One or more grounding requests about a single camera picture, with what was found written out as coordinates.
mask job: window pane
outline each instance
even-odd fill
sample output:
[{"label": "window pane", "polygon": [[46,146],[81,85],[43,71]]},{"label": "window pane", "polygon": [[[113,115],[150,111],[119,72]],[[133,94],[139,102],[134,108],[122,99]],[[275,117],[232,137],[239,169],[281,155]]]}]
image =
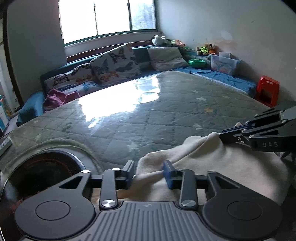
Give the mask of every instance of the window pane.
[{"label": "window pane", "polygon": [[65,44],[96,35],[93,0],[60,0],[59,10]]},{"label": "window pane", "polygon": [[129,31],[127,0],[94,0],[98,33]]},{"label": "window pane", "polygon": [[130,0],[132,28],[156,29],[153,0]]}]

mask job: red plastic stool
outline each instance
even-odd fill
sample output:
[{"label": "red plastic stool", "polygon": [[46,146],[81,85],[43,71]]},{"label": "red plastic stool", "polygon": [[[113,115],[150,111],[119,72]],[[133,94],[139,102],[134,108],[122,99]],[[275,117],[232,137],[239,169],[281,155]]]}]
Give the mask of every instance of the red plastic stool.
[{"label": "red plastic stool", "polygon": [[257,84],[255,100],[267,105],[268,107],[276,106],[279,97],[279,82],[262,76]]}]

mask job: blue bed sheet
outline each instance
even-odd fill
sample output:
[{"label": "blue bed sheet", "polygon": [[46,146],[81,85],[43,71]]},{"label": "blue bed sheet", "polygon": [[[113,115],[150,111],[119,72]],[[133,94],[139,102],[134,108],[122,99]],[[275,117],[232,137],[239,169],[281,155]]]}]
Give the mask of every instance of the blue bed sheet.
[{"label": "blue bed sheet", "polygon": [[233,86],[237,89],[240,89],[246,92],[252,98],[255,96],[255,89],[257,84],[250,80],[233,77],[233,76],[220,73],[211,69],[196,69],[191,66],[186,68],[181,67],[175,70],[185,72],[185,73],[190,73],[190,74],[199,74],[210,79],[218,80],[226,85]]}]

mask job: pink towel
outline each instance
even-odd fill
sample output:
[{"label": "pink towel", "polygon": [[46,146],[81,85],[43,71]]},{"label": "pink towel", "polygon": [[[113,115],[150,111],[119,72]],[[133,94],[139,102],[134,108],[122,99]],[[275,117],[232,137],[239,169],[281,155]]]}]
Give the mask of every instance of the pink towel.
[{"label": "pink towel", "polygon": [[46,99],[43,102],[44,110],[45,111],[53,110],[54,108],[57,108],[79,97],[80,95],[77,91],[66,95],[61,91],[58,91],[56,89],[51,89],[50,92],[48,92]]}]

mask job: blue sofa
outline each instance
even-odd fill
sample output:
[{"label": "blue sofa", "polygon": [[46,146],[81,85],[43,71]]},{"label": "blue sofa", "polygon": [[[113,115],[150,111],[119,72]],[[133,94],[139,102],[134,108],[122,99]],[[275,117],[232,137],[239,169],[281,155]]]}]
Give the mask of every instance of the blue sofa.
[{"label": "blue sofa", "polygon": [[[147,48],[149,47],[159,47],[159,46],[150,45],[150,46],[133,48],[137,62],[141,67],[141,75],[135,76],[134,79],[157,73],[151,66],[151,60],[147,51]],[[83,59],[68,63],[64,66],[61,66],[55,70],[49,71],[41,75],[40,81],[41,81],[42,90],[33,93],[29,97],[29,99],[26,101],[26,103],[24,104],[24,106],[19,112],[19,116],[17,119],[17,126],[21,126],[22,124],[28,122],[29,120],[32,120],[44,113],[43,102],[46,97],[46,91],[45,91],[45,85],[44,85],[45,80],[47,80],[50,77],[56,76],[58,74],[66,73],[81,64],[89,63],[92,59],[100,55],[102,54],[93,55],[87,58],[83,58]]]}]

